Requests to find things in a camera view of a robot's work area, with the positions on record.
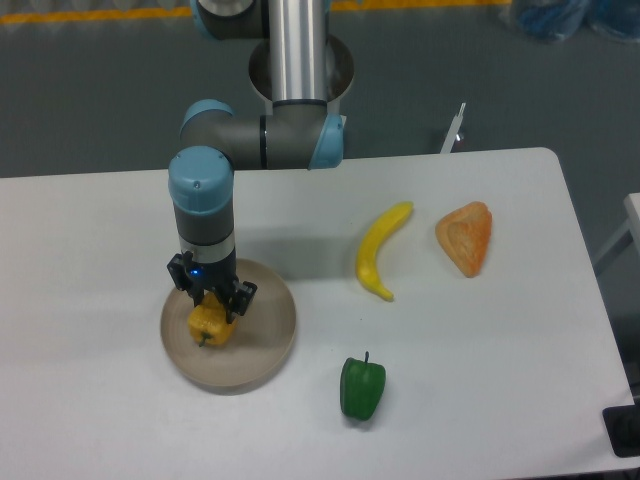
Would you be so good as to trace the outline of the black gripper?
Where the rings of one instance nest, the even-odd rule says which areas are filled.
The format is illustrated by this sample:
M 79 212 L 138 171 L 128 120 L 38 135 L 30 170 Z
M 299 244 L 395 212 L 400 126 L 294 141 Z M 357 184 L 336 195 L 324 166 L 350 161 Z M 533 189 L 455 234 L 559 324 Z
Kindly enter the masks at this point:
M 236 275 L 236 251 L 214 263 L 199 263 L 192 251 L 175 254 L 167 264 L 167 270 L 178 291 L 183 291 L 199 306 L 205 291 L 212 292 L 225 310 L 227 324 L 233 324 L 237 316 L 244 316 L 251 305 L 258 287 L 241 282 Z

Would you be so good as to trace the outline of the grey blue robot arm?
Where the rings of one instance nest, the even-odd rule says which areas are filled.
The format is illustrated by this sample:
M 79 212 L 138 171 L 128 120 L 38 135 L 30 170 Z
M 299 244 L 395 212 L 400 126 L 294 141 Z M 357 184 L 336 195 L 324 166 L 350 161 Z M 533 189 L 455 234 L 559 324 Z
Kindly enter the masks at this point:
M 261 38 L 269 47 L 271 110 L 243 119 L 205 99 L 185 113 L 182 150 L 168 168 L 180 251 L 167 269 L 200 305 L 213 293 L 227 323 L 248 310 L 255 284 L 236 275 L 234 175 L 326 169 L 344 155 L 341 116 L 329 110 L 327 1 L 193 1 L 195 24 L 216 40 Z

